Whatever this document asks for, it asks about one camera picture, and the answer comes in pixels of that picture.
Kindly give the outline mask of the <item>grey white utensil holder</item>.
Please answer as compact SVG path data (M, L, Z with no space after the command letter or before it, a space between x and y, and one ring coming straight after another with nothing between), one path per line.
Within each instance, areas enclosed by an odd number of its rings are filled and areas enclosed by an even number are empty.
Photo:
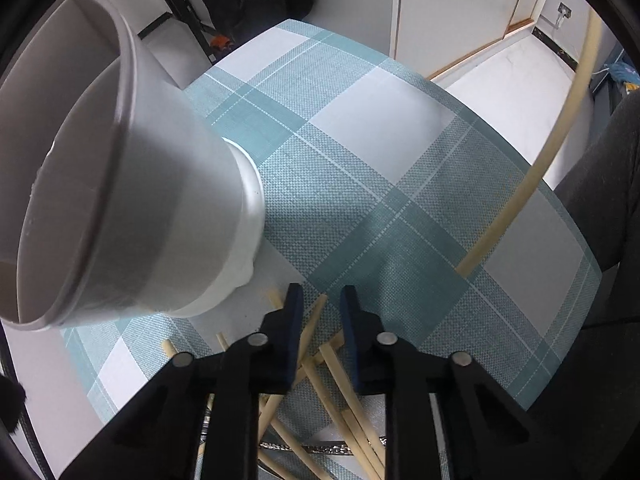
M254 272L257 167L108 0L58 0L1 84L1 317L17 330L216 307Z

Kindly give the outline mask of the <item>teal plaid placemat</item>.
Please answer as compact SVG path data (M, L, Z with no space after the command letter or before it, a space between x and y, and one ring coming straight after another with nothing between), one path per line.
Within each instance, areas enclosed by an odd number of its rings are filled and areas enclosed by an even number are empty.
M69 328L65 347L108 422L165 364L162 342L208 356L254 332L270 297L326 296L308 351L341 327L354 285L388 330L435 356L465 350L523 408L550 382L601 278L559 199L541 184L468 276L457 265L528 170L469 107L384 54L286 21L186 87L194 110L254 160L266 202L252 280L196 318Z

